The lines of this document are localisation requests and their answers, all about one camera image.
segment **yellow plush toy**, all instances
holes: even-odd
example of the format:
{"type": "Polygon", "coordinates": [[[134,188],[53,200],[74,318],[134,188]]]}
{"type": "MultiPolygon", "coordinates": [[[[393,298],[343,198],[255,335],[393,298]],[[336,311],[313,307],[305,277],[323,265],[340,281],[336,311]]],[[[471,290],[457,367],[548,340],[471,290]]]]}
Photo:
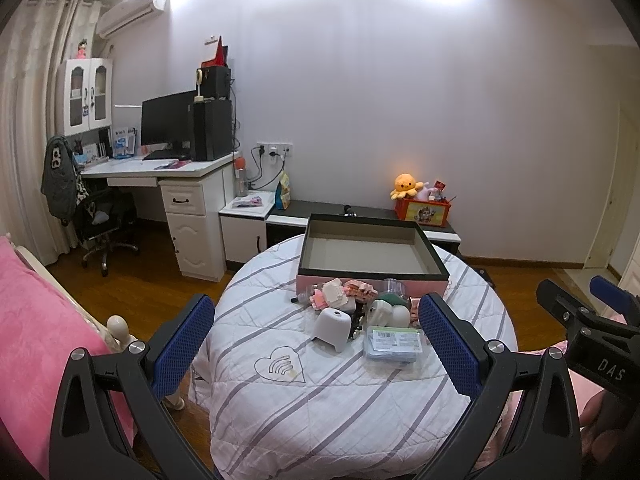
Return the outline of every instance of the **yellow plush toy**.
{"type": "Polygon", "coordinates": [[[395,189],[391,192],[391,199],[404,198],[405,196],[416,196],[418,191],[424,187],[423,182],[416,182],[408,173],[403,173],[394,182],[395,189]]]}

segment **air conditioner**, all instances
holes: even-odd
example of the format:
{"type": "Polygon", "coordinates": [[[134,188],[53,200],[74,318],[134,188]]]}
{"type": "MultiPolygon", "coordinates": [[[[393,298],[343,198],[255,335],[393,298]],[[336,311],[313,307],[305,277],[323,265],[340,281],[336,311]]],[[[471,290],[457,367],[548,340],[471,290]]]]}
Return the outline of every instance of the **air conditioner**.
{"type": "Polygon", "coordinates": [[[166,0],[124,0],[100,17],[95,30],[106,40],[131,23],[164,12],[165,3],[166,0]]]}

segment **curtain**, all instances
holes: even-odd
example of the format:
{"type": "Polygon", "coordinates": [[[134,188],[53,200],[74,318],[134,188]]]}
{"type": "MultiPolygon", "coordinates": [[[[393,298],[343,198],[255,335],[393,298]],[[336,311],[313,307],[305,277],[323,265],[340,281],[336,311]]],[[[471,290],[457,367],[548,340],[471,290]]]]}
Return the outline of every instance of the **curtain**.
{"type": "Polygon", "coordinates": [[[10,232],[45,265],[78,243],[40,193],[45,146],[56,133],[56,72],[82,38],[93,39],[100,6],[23,0],[0,35],[0,234],[10,232]]]}

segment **speaker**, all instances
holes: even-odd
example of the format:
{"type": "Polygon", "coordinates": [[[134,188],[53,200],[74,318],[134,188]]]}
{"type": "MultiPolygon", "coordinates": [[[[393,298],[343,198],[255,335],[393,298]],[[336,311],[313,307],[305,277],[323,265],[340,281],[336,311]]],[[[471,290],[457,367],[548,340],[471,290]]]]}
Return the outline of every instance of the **speaker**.
{"type": "Polygon", "coordinates": [[[205,98],[231,99],[231,69],[226,66],[201,68],[200,95],[205,98]]]}
{"type": "Polygon", "coordinates": [[[216,160],[234,149],[231,101],[205,99],[189,104],[191,160],[216,160]]]}

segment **white bedspread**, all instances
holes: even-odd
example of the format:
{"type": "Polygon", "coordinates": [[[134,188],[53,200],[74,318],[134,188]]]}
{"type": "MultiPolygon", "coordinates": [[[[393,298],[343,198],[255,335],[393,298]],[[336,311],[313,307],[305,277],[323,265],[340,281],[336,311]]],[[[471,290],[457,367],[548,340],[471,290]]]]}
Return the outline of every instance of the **white bedspread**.
{"type": "MultiPolygon", "coordinates": [[[[290,302],[302,237],[259,254],[233,278],[191,369],[190,399],[210,413],[211,455],[234,480],[383,479],[415,471],[455,426],[460,396],[433,349],[413,365],[337,354],[311,341],[317,313],[290,302]],[[284,363],[301,373],[293,382],[284,363]]],[[[436,248],[450,273],[445,300],[485,339],[517,350],[513,325],[488,284],[436,248]]]]}

